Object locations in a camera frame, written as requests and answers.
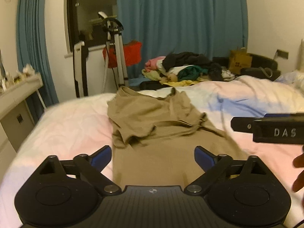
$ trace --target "red cloth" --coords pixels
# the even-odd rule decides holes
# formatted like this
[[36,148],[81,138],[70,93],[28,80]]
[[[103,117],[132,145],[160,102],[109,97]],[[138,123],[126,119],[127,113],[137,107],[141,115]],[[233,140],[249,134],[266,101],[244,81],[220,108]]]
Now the red cloth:
[[[138,64],[141,61],[141,49],[142,43],[138,41],[131,41],[129,44],[124,45],[124,53],[125,53],[125,60],[126,66],[132,66],[134,64]],[[106,49],[103,49],[103,57],[105,59]],[[116,55],[114,53],[114,46],[110,47],[109,50],[109,68],[116,68],[117,67],[117,60]]]

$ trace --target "desk drawer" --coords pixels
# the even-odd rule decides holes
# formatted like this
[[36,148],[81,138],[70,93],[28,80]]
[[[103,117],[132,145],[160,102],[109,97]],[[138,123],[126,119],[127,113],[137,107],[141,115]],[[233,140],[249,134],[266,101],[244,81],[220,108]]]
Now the desk drawer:
[[5,175],[10,163],[16,156],[16,152],[10,141],[7,140],[4,144],[0,145],[0,182]]

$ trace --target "green clothing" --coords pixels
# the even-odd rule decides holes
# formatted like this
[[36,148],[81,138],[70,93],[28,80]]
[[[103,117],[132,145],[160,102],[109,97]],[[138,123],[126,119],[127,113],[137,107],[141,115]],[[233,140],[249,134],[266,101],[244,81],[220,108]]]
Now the green clothing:
[[203,69],[200,66],[189,66],[183,70],[181,70],[178,75],[178,81],[195,81],[198,77],[200,77],[200,74],[208,74],[208,69]]

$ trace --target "bottle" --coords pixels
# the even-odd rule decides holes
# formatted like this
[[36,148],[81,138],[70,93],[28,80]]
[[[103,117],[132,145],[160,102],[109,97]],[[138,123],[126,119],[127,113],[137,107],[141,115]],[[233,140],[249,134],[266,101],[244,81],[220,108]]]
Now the bottle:
[[14,85],[14,79],[9,72],[6,72],[6,78],[10,86]]
[[0,50],[0,77],[5,78],[5,70],[2,64],[1,50]]
[[3,89],[3,91],[6,91],[6,81],[5,81],[5,78],[2,78],[2,89]]

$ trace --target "white wall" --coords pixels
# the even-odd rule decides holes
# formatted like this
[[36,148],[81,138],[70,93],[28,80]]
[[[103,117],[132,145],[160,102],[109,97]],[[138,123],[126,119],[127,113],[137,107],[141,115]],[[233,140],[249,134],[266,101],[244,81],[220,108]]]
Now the white wall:
[[[73,58],[68,53],[65,32],[65,0],[45,0],[45,34],[51,73],[60,102],[76,98]],[[101,50],[89,53],[87,76],[89,95],[101,93],[104,60]],[[106,92],[115,92],[114,79],[109,72]]]
[[0,0],[0,49],[5,71],[13,76],[18,70],[16,15],[18,0]]
[[248,52],[273,58],[277,49],[289,52],[278,58],[283,73],[299,63],[299,47],[304,38],[304,0],[247,0]]

